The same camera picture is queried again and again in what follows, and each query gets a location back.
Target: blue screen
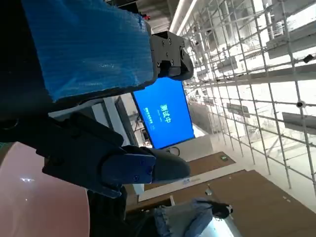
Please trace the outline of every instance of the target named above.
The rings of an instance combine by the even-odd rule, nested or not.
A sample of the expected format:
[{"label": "blue screen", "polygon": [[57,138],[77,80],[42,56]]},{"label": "blue screen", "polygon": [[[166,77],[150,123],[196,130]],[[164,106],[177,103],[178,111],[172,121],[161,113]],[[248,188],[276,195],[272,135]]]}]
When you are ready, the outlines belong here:
[{"label": "blue screen", "polygon": [[194,138],[181,81],[158,78],[144,90],[135,91],[134,97],[154,148]]}]

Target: woman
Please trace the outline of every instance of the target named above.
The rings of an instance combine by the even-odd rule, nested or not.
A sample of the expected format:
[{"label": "woman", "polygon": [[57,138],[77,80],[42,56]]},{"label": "woman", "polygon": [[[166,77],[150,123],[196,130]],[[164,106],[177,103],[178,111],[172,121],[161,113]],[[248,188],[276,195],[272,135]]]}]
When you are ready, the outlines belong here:
[{"label": "woman", "polygon": [[146,213],[130,236],[198,237],[213,217],[227,218],[230,205],[203,198],[175,206],[162,206]]}]

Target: denim jacket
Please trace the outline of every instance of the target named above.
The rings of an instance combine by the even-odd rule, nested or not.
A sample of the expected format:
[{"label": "denim jacket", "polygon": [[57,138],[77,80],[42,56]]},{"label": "denim jacket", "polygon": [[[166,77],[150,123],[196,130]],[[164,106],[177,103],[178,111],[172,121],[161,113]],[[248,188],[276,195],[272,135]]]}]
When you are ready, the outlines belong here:
[{"label": "denim jacket", "polygon": [[211,205],[191,202],[162,206],[154,210],[155,223],[161,237],[198,237],[213,218]]}]

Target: metal grid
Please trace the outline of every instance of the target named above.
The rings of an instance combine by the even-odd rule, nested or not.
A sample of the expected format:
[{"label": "metal grid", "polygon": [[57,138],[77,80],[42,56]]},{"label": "metal grid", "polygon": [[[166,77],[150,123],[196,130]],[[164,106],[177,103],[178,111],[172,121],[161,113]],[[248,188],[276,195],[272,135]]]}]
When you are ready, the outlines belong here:
[{"label": "metal grid", "polygon": [[[290,189],[289,171],[302,175],[312,181],[316,195],[316,134],[306,123],[306,115],[316,116],[307,90],[316,86],[316,61],[304,62],[316,52],[316,44],[305,41],[313,35],[308,26],[316,24],[316,1],[302,2],[308,3],[198,0],[181,32],[195,65],[195,76],[184,87],[190,104],[205,105],[213,133],[219,140],[223,136],[225,145],[242,155],[249,149],[253,164],[254,152],[262,154],[269,174],[270,162],[283,165]],[[297,9],[290,11],[286,6],[292,3]],[[307,12],[315,15],[302,22]],[[300,116],[299,130],[287,127],[282,115],[288,111]],[[300,162],[308,167],[302,170]]]}]

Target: black mechanical bracket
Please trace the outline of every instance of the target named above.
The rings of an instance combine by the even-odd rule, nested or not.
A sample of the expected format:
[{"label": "black mechanical bracket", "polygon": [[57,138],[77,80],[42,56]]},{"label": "black mechanical bracket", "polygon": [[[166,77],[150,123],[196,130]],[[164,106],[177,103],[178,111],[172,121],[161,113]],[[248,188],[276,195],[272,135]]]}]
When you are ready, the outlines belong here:
[{"label": "black mechanical bracket", "polygon": [[158,78],[187,80],[193,76],[193,64],[184,50],[184,39],[169,31],[150,36],[154,71]]},{"label": "black mechanical bracket", "polygon": [[0,122],[0,141],[35,148],[45,158],[43,173],[110,198],[120,196],[122,184],[153,180],[153,155],[129,154],[120,134],[81,114],[63,122],[49,117]]}]

